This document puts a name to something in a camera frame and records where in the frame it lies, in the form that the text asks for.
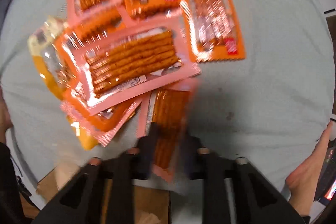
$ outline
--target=wooden floor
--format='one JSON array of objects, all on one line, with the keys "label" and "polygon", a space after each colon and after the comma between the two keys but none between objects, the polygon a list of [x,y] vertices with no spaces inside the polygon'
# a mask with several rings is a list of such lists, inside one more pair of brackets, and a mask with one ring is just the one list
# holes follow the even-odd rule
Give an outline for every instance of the wooden floor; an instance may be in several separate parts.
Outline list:
[{"label": "wooden floor", "polygon": [[23,212],[25,213],[25,216],[28,218],[35,219],[37,214],[40,212],[37,208],[31,206],[24,197],[20,194],[21,203],[23,207]]}]

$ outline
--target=gray fabric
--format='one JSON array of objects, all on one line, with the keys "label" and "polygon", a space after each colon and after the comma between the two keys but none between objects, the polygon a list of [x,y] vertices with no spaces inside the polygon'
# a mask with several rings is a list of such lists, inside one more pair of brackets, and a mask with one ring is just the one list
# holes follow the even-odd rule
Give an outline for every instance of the gray fabric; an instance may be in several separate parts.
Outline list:
[{"label": "gray fabric", "polygon": [[[330,119],[335,74],[330,34],[318,0],[233,1],[246,59],[200,64],[201,84],[189,129],[223,156],[249,158],[282,190],[285,178],[310,155]],[[64,4],[13,0],[0,40],[1,82],[16,142],[37,180],[60,154],[85,162],[93,155],[116,156],[135,142],[137,116],[118,141],[84,152],[59,101],[36,73],[26,40],[48,14],[65,16]],[[150,184],[179,188],[178,181]],[[200,194],[197,182],[190,183],[190,189],[189,197]],[[192,209],[195,201],[186,203],[183,213],[173,215],[174,223],[200,223],[201,211]]]}]

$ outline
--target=yellow package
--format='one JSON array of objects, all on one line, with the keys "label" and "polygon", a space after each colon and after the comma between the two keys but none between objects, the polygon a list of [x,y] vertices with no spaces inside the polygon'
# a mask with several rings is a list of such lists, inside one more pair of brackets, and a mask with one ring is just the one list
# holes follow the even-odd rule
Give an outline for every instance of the yellow package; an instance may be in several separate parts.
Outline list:
[{"label": "yellow package", "polygon": [[53,42],[67,27],[61,19],[49,16],[43,26],[28,38],[29,52],[48,89],[60,100],[71,74],[53,47]]},{"label": "yellow package", "polygon": [[70,126],[75,132],[76,136],[78,137],[84,150],[91,150],[98,144],[98,141],[92,136],[88,135],[86,133],[86,130],[82,128],[78,122],[73,121],[69,116],[67,116],[67,120],[70,123]]}]

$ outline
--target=clear plastic bag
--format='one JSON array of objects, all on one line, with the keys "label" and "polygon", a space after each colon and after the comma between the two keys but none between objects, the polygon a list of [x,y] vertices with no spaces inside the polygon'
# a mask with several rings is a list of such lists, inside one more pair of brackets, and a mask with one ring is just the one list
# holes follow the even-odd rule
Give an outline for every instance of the clear plastic bag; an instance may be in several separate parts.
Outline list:
[{"label": "clear plastic bag", "polygon": [[28,38],[28,48],[37,71],[48,89],[60,100],[72,74],[59,58],[53,43],[67,26],[64,20],[49,16],[43,26]]}]

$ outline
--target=pretzel stick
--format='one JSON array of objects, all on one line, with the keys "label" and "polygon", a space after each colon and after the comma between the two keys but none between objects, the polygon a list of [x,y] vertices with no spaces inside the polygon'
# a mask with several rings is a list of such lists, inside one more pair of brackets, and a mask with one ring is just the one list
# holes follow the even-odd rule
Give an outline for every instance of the pretzel stick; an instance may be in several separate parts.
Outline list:
[{"label": "pretzel stick", "polygon": [[163,157],[165,156],[165,146],[167,139],[165,136],[167,135],[167,129],[169,127],[169,115],[171,114],[172,111],[172,93],[168,90],[165,90],[164,96],[162,98],[163,102],[162,105],[164,107],[161,107],[161,115],[160,115],[160,120],[158,121],[158,124],[160,125],[160,135],[159,139],[162,140],[162,144],[160,147],[157,147],[157,154],[155,158],[155,162],[158,166],[160,166],[160,162],[162,161]]},{"label": "pretzel stick", "polygon": [[148,44],[144,44],[144,45],[139,45],[139,46],[135,46],[130,50],[127,50],[125,52],[121,52],[117,55],[113,55],[113,56],[109,56],[106,58],[103,58],[102,61],[99,61],[98,63],[95,63],[94,65],[90,66],[90,71],[95,71],[99,68],[101,68],[103,65],[106,64],[110,64],[113,62],[119,62],[121,60],[124,60],[125,58],[128,57],[133,57],[135,55],[137,55],[138,53],[144,53],[148,50],[152,50],[152,49],[156,49],[162,46],[172,46],[173,44],[173,39],[172,38],[166,38],[160,41],[155,41],[153,43],[148,43]]},{"label": "pretzel stick", "polygon": [[160,135],[159,135],[159,138],[158,138],[158,141],[157,141],[157,145],[156,145],[156,148],[155,148],[155,154],[154,154],[154,163],[157,163],[159,161],[159,158],[161,157],[162,155],[162,148],[164,147],[165,145],[165,142],[164,142],[164,139],[162,138],[162,135],[163,135],[163,130],[164,130],[164,123],[165,123],[165,112],[166,112],[166,109],[169,107],[169,104],[168,104],[168,97],[169,96],[169,93],[167,92],[167,90],[163,90],[162,91],[162,95],[160,98],[157,98],[160,100],[159,102],[159,108],[157,109],[157,124],[159,126],[159,130],[160,130]]},{"label": "pretzel stick", "polygon": [[150,56],[144,59],[140,59],[140,60],[136,60],[132,63],[128,63],[127,65],[121,67],[121,68],[117,68],[113,71],[108,71],[106,74],[101,75],[100,77],[98,77],[97,79],[93,80],[93,86],[98,85],[99,83],[110,79],[110,78],[114,78],[114,77],[118,77],[119,75],[123,75],[131,70],[143,67],[143,66],[147,66],[147,65],[151,65],[151,64],[155,64],[158,63],[162,60],[165,60],[169,57],[172,57],[175,55],[175,50],[172,49],[170,51],[167,52],[163,52],[154,56]]},{"label": "pretzel stick", "polygon": [[112,64],[109,64],[105,67],[102,67],[99,70],[92,71],[91,75],[93,77],[98,77],[98,76],[100,76],[100,75],[102,75],[102,74],[104,74],[104,73],[106,73],[110,70],[115,70],[115,69],[120,68],[122,66],[125,66],[129,63],[132,63],[136,60],[144,59],[144,58],[151,57],[151,56],[154,56],[154,55],[157,55],[157,54],[160,54],[160,53],[163,53],[163,52],[171,51],[171,50],[174,50],[173,45],[161,46],[161,47],[154,48],[153,50],[139,52],[138,54],[135,54],[135,55],[132,55],[128,58],[119,60],[116,63],[112,63]]},{"label": "pretzel stick", "polygon": [[95,87],[95,93],[96,95],[100,95],[104,93],[105,91],[115,87],[116,85],[119,85],[127,80],[133,79],[135,77],[146,75],[148,73],[168,68],[169,66],[175,64],[177,61],[179,61],[179,58],[177,56],[169,57],[165,60],[162,60],[160,62],[157,62],[155,64],[150,64],[144,67],[140,67],[134,70],[131,70],[123,75],[118,76],[118,78],[110,79],[108,83],[103,83],[100,86]]},{"label": "pretzel stick", "polygon": [[83,24],[76,26],[73,32],[76,34],[78,39],[82,40],[92,32],[98,30],[100,26],[105,26],[112,20],[117,20],[118,18],[121,20],[119,12],[116,9],[109,9],[102,12],[89,22],[84,22]]},{"label": "pretzel stick", "polygon": [[150,37],[143,37],[143,38],[140,38],[140,39],[135,39],[135,40],[132,40],[130,42],[123,43],[123,44],[115,47],[114,49],[110,50],[109,52],[104,52],[102,54],[97,54],[95,57],[88,58],[87,63],[89,65],[94,65],[94,62],[98,61],[99,59],[101,59],[103,57],[112,56],[112,55],[115,55],[117,53],[129,50],[129,49],[131,49],[135,46],[142,45],[142,44],[145,44],[145,43],[151,43],[151,42],[162,40],[162,39],[165,39],[165,38],[168,38],[168,37],[172,37],[172,31],[170,31],[170,30],[166,31],[166,32],[163,32],[163,33],[156,34],[156,35],[152,35]]},{"label": "pretzel stick", "polygon": [[166,145],[164,147],[164,157],[161,159],[159,166],[163,169],[167,169],[170,165],[170,161],[174,150],[176,148],[176,142],[179,138],[179,134],[182,127],[182,117],[185,115],[185,106],[188,102],[189,92],[170,90],[172,93],[172,99],[170,104],[173,106],[169,113],[169,126],[167,128],[168,134],[166,136]]}]

